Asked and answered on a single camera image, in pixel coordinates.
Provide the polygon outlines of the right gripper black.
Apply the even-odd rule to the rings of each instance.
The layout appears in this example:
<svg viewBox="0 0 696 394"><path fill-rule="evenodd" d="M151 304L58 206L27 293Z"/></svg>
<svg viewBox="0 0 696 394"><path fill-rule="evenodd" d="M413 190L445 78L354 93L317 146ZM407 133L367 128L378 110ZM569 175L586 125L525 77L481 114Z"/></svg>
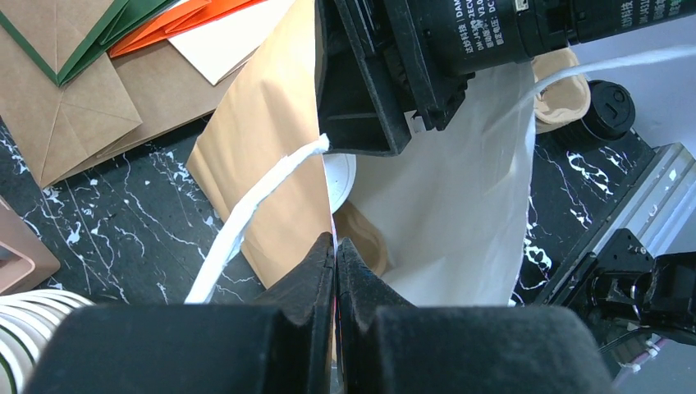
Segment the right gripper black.
<svg viewBox="0 0 696 394"><path fill-rule="evenodd" d="M677 20L692 1L318 1L321 133L331 153L393 157L404 111L443 130L478 71Z"/></svg>

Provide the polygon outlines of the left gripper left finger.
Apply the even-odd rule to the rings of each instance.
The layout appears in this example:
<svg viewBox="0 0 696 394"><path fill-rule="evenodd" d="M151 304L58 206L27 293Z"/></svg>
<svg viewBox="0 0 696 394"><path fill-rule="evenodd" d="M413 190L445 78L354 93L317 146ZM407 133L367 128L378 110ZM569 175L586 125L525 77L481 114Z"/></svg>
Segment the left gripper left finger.
<svg viewBox="0 0 696 394"><path fill-rule="evenodd" d="M28 393L327 393L334 244L323 233L256 300L96 305L71 313Z"/></svg>

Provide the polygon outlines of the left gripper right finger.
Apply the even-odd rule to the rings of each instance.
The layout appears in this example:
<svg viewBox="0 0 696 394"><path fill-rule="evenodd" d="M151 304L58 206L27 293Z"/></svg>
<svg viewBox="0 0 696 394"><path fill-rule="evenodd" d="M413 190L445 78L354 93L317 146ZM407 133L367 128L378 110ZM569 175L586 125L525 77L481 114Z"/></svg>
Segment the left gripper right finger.
<svg viewBox="0 0 696 394"><path fill-rule="evenodd" d="M611 393L593 336L559 307L417 307L337 248L337 339L348 393Z"/></svg>

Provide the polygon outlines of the tan paper bag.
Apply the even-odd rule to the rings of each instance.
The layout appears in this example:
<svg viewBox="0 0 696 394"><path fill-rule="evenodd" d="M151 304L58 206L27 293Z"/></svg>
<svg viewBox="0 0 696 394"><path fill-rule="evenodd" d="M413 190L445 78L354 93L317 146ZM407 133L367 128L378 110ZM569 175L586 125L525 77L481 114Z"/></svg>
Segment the tan paper bag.
<svg viewBox="0 0 696 394"><path fill-rule="evenodd" d="M316 238L336 234L318 120L323 55L318 1L296 1L222 98L188 168L224 222L186 297L211 300L243 255L265 287ZM443 130L405 105L411 141L393 157L354 154L350 201L386 241L386 281L417 305L506 305L524 250L534 100L569 76L690 57L671 44L535 80L532 59L478 71Z"/></svg>

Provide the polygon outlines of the cardboard two-cup carrier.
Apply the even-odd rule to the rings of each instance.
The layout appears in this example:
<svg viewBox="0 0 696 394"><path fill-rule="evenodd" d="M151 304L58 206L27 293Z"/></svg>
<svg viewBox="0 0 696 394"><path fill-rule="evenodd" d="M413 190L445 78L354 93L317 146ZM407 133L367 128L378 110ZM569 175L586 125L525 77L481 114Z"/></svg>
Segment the cardboard two-cup carrier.
<svg viewBox="0 0 696 394"><path fill-rule="evenodd" d="M579 65L570 48L563 48L535 57L532 62L536 81L558 71ZM534 100L536 134L567 126L581 119L591 103L591 92L584 75L569 76L544 88Z"/></svg>

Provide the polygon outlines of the stack of paper cups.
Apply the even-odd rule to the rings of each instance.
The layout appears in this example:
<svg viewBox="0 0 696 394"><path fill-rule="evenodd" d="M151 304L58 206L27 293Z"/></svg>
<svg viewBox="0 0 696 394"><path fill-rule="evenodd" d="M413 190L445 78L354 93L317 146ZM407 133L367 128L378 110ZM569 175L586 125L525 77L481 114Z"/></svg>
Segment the stack of paper cups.
<svg viewBox="0 0 696 394"><path fill-rule="evenodd" d="M82 295L39 289L1 297L1 392L21 393L57 327L93 306Z"/></svg>

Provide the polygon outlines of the white paper bag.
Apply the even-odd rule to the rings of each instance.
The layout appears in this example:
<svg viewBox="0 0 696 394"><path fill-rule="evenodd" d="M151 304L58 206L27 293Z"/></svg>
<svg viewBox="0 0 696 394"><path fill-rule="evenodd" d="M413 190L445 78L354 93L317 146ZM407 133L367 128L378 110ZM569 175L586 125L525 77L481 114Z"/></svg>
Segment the white paper bag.
<svg viewBox="0 0 696 394"><path fill-rule="evenodd" d="M217 85L247 62L292 4L262 1L168 41L211 85Z"/></svg>

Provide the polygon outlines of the orange paper bag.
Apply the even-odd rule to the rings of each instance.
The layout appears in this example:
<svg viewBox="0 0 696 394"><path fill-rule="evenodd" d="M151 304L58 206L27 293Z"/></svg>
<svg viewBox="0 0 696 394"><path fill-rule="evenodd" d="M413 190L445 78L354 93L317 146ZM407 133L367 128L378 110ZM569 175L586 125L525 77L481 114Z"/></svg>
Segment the orange paper bag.
<svg viewBox="0 0 696 394"><path fill-rule="evenodd" d="M260 1L254 0L181 1L157 16L150 17L116 42L108 50L108 56L113 59L133 53L259 3Z"/></svg>

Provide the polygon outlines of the brown kraft paper bag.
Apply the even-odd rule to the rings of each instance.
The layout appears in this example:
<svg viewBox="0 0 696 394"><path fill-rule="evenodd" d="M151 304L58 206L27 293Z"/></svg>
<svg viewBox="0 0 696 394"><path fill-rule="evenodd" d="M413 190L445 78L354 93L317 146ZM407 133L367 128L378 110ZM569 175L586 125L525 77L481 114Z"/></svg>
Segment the brown kraft paper bag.
<svg viewBox="0 0 696 394"><path fill-rule="evenodd" d="M108 50L57 87L1 27L1 117L38 186L213 112L234 80L211 85L169 43Z"/></svg>

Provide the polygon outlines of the dark green paper bag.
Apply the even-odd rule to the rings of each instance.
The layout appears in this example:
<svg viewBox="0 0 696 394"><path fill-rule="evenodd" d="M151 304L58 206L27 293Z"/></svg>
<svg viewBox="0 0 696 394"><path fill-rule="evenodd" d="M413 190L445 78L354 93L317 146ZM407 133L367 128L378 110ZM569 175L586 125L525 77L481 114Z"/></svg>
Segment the dark green paper bag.
<svg viewBox="0 0 696 394"><path fill-rule="evenodd" d="M57 87L172 1L2 1L1 27Z"/></svg>

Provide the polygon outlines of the black round lid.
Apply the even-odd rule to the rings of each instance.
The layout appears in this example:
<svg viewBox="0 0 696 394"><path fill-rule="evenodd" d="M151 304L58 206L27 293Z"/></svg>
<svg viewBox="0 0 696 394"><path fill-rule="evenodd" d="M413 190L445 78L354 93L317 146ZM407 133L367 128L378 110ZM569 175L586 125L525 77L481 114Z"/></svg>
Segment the black round lid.
<svg viewBox="0 0 696 394"><path fill-rule="evenodd" d="M564 149L587 151L625 137L634 125L636 107L629 91L606 80L591 80L586 114L553 135Z"/></svg>

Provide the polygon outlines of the pink desk file organizer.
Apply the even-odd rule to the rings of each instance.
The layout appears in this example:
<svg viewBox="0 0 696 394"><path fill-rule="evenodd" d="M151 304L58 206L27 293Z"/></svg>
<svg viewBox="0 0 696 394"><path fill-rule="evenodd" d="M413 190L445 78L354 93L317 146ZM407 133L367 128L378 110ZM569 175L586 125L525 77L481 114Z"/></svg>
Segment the pink desk file organizer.
<svg viewBox="0 0 696 394"><path fill-rule="evenodd" d="M1 295L32 290L60 267L54 254L1 198Z"/></svg>

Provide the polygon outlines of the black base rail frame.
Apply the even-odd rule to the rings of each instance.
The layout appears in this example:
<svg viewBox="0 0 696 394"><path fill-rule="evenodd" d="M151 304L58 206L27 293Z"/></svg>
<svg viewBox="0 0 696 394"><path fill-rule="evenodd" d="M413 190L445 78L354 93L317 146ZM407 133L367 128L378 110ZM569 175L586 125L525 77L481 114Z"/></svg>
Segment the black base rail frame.
<svg viewBox="0 0 696 394"><path fill-rule="evenodd" d="M667 248L695 211L695 158L657 149L581 253L535 300L573 310L613 368L655 355L665 340L695 344L695 253Z"/></svg>

